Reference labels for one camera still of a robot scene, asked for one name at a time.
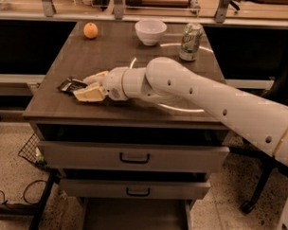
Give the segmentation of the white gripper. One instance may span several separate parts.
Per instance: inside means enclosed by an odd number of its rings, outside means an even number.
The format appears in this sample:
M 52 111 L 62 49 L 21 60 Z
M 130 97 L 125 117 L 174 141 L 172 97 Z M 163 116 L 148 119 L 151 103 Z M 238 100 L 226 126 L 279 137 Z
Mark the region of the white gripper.
M 88 76 L 82 81 L 89 85 L 76 90 L 74 95 L 78 101 L 100 102 L 106 99 L 107 94 L 112 100 L 125 101 L 128 97 L 124 93 L 122 79 L 128 70 L 128 67 L 116 67 Z

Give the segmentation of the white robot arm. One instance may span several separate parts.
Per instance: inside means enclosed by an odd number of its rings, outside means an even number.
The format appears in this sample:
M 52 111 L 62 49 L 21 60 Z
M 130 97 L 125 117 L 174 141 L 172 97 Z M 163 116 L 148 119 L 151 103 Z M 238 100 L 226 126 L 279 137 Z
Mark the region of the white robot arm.
M 151 103 L 184 98 L 288 168 L 288 106 L 209 80 L 171 58 L 141 68 L 116 67 L 83 79 L 79 101 L 131 98 Z

